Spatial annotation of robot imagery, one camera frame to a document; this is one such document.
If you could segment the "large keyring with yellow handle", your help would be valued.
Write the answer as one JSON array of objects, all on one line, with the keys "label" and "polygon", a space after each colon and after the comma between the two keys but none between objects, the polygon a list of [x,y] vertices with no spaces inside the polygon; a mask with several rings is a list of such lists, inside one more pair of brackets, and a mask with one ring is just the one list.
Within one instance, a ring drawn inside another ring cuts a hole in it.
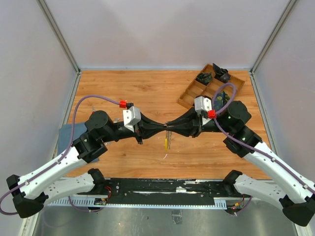
[{"label": "large keyring with yellow handle", "polygon": [[165,150],[171,150],[171,141],[172,141],[172,131],[168,128],[168,121],[165,123],[166,135],[165,135]]}]

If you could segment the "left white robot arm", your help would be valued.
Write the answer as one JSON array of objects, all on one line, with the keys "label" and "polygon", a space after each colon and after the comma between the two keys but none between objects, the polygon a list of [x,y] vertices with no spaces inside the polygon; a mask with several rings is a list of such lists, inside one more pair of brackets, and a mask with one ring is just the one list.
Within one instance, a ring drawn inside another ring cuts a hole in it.
[{"label": "left white robot arm", "polygon": [[45,205],[77,193],[101,194],[106,180],[99,169],[71,179],[61,177],[87,165],[107,151],[106,142],[135,138],[139,144],[166,129],[165,124],[144,116],[136,107],[123,111],[122,122],[113,122],[105,111],[96,111],[85,122],[86,132],[71,139],[56,158],[24,176],[11,175],[6,182],[13,196],[16,214],[28,218]]}]

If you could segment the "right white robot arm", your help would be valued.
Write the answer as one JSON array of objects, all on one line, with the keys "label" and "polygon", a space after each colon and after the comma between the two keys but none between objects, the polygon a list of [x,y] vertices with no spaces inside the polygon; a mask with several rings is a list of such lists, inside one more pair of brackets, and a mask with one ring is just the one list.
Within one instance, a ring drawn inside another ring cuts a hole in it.
[{"label": "right white robot arm", "polygon": [[240,193],[259,198],[279,208],[293,223],[307,226],[315,214],[315,183],[285,163],[246,126],[251,115],[241,101],[228,102],[222,113],[210,110],[209,105],[208,98],[196,101],[188,112],[167,122],[167,130],[187,137],[197,137],[201,132],[226,135],[226,147],[259,167],[275,185],[233,170],[224,179],[224,193],[230,197]]}]

